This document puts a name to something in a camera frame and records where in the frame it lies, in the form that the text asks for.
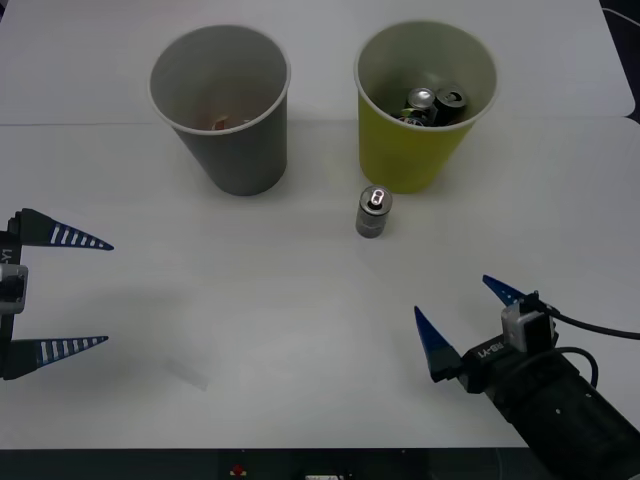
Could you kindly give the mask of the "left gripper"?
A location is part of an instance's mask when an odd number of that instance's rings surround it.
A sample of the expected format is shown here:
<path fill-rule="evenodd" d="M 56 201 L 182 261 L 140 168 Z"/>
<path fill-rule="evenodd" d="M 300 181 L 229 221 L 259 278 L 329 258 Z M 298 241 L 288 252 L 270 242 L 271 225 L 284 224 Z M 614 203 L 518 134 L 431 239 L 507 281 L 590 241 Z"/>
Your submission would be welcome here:
<path fill-rule="evenodd" d="M 106 342 L 108 336 L 11 340 L 23 296 L 22 247 L 113 250 L 108 242 L 37 210 L 17 211 L 1 232 L 1 379 L 15 380 Z"/>

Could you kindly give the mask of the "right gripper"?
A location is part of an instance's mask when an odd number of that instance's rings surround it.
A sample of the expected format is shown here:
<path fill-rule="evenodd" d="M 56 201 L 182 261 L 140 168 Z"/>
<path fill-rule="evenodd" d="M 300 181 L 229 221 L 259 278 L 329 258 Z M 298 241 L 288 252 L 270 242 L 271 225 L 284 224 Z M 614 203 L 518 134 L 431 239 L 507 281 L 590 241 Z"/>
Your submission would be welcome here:
<path fill-rule="evenodd" d="M 518 303 L 525 297 L 521 291 L 489 275 L 484 275 L 482 282 L 505 306 Z M 418 306 L 414 307 L 414 315 L 433 382 L 456 378 L 462 371 L 463 362 L 461 384 L 467 393 L 515 396 L 526 391 L 525 373 L 512 374 L 512 371 L 527 359 L 527 355 L 506 343 L 502 337 L 494 337 L 473 347 L 461 357 Z"/>

